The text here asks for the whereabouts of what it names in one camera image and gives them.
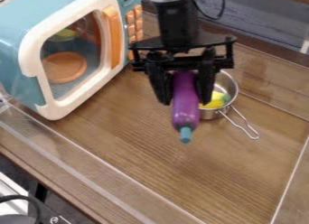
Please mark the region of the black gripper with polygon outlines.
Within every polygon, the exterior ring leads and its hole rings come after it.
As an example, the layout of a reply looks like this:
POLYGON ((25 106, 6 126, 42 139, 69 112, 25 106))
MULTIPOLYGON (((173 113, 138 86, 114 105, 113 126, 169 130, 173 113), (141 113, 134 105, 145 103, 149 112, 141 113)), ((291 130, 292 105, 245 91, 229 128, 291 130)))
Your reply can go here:
POLYGON ((130 45, 136 71, 146 71, 158 101, 169 106, 173 76, 168 70, 199 70, 200 101, 212 100, 216 74, 235 67, 233 35, 200 30, 194 0, 150 0, 156 6, 160 35, 130 45))

